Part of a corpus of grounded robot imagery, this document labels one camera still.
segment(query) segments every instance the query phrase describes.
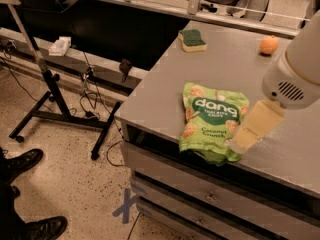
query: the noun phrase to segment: table top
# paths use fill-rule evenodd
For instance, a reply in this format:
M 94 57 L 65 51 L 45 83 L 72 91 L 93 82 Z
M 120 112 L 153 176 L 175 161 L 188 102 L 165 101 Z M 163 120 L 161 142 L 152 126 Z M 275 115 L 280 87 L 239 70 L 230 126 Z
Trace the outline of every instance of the table top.
M 271 56 L 259 53 L 263 35 L 190 21 L 207 43 L 204 52 L 186 53 L 176 39 L 116 113 L 126 124 L 179 143 L 185 126 L 182 91 L 186 82 L 242 92 L 251 106 L 264 98 L 262 78 L 290 40 L 279 38 Z M 286 110 L 285 121 L 232 165 L 320 198 L 320 103 Z

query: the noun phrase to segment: orange ball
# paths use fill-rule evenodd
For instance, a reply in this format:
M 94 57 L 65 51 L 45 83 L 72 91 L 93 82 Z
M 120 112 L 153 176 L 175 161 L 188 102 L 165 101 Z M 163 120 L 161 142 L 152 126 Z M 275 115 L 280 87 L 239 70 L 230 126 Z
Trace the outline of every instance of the orange ball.
M 275 36 L 266 36 L 260 43 L 260 51 L 270 55 L 274 53 L 279 46 L 279 40 Z

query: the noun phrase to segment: drawer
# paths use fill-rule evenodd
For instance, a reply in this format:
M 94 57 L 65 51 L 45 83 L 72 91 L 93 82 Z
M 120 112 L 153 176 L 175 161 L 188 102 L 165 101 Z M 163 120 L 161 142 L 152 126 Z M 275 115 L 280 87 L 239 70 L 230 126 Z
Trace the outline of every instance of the drawer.
M 137 198 L 137 209 L 142 214 L 187 236 L 188 240 L 221 240 L 141 198 Z
M 130 183 L 137 195 L 227 239 L 270 239 L 144 179 L 132 175 Z
M 259 227 L 289 239 L 319 240 L 320 222 L 129 143 L 126 165 Z

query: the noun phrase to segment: snack bag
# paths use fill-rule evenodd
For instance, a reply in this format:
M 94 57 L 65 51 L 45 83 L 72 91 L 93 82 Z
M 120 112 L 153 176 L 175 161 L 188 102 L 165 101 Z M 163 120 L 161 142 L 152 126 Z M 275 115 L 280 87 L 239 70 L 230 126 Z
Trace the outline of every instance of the snack bag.
M 249 110 L 247 97 L 186 83 L 183 103 L 187 124 L 179 140 L 180 152 L 190 150 L 218 166 L 239 161 L 241 155 L 229 148 L 229 140 Z

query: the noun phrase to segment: person's foot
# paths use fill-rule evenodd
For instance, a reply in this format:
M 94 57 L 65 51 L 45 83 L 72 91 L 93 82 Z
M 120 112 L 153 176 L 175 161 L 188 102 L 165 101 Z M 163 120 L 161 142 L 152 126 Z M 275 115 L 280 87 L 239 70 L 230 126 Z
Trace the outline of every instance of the person's foot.
M 31 149 L 15 158 L 0 159 L 0 180 L 10 184 L 21 173 L 34 167 L 42 157 L 41 149 Z
M 55 240 L 66 230 L 68 221 L 63 216 L 27 223 L 18 240 Z

